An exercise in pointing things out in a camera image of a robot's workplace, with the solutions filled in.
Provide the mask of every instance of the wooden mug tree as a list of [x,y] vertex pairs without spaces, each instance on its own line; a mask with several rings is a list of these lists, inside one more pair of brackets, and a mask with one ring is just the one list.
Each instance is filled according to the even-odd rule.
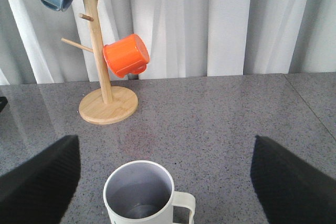
[[83,0],[85,14],[80,18],[89,22],[92,49],[68,39],[66,42],[83,50],[93,52],[99,76],[100,89],[86,95],[79,104],[82,118],[94,124],[111,124],[132,115],[138,107],[138,97],[130,89],[111,86],[107,64],[103,57],[103,40],[97,10],[98,0]]

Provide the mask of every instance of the round wooden base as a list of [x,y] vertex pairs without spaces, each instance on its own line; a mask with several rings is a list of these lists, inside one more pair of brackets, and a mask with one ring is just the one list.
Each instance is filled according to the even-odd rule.
[[101,90],[86,95],[79,104],[81,117],[93,124],[111,124],[120,122],[132,115],[138,107],[138,97],[130,89],[112,86],[112,103],[105,104]]

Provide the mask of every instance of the curtain fold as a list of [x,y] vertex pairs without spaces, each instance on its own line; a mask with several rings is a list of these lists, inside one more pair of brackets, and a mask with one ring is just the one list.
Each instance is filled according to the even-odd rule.
[[[105,45],[138,34],[139,79],[336,71],[335,0],[99,0]],[[0,84],[98,81],[82,0],[0,0]],[[117,78],[110,71],[111,80]]]

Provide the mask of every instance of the gray countertop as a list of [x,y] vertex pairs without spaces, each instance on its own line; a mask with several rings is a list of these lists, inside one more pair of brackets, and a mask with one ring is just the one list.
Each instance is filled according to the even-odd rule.
[[[120,165],[148,159],[196,197],[195,224],[267,223],[249,172],[255,135],[269,136],[336,178],[336,73],[115,81],[139,98],[111,125],[82,120],[97,82],[0,86],[0,172],[57,139],[80,139],[81,179],[62,223],[109,223],[102,190]],[[184,218],[178,209],[175,218]]]

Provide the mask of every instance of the white mug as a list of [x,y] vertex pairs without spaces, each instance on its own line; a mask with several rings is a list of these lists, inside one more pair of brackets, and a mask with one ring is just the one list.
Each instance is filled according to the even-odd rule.
[[112,224],[176,224],[173,207],[190,210],[194,223],[195,197],[174,191],[169,172],[152,161],[133,161],[120,166],[107,179],[103,198]]

